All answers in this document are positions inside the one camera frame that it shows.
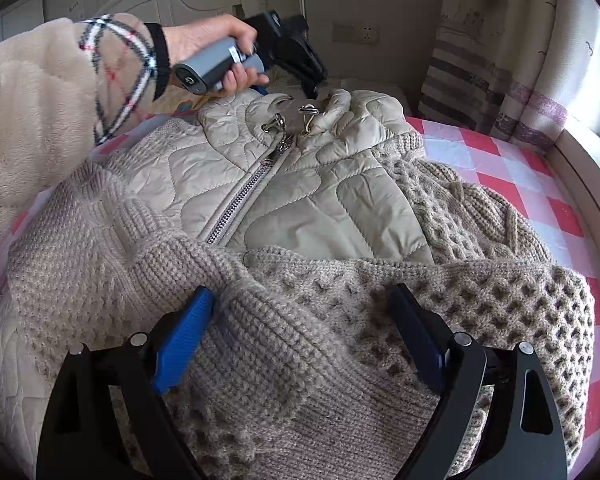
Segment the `person's left hand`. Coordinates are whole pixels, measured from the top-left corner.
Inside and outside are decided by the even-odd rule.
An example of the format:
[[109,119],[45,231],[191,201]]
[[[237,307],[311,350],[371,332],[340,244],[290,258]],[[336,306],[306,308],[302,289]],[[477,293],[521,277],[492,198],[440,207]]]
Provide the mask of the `person's left hand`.
[[[186,25],[165,27],[163,36],[166,40],[171,64],[182,62],[198,51],[214,44],[215,42],[231,36],[236,39],[238,47],[244,53],[253,51],[257,39],[257,31],[230,14],[205,18]],[[232,96],[252,86],[266,86],[268,76],[259,74],[255,68],[245,68],[234,64],[222,79],[223,88],[219,92],[212,92],[215,98]]]

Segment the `fleece plaid-cuffed left forearm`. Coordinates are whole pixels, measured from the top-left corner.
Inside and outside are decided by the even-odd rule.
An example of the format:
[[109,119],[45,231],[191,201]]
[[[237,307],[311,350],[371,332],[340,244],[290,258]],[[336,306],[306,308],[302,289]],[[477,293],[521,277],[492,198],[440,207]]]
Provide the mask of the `fleece plaid-cuffed left forearm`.
[[126,13],[0,42],[0,245],[39,192],[142,121],[169,70],[161,26]]

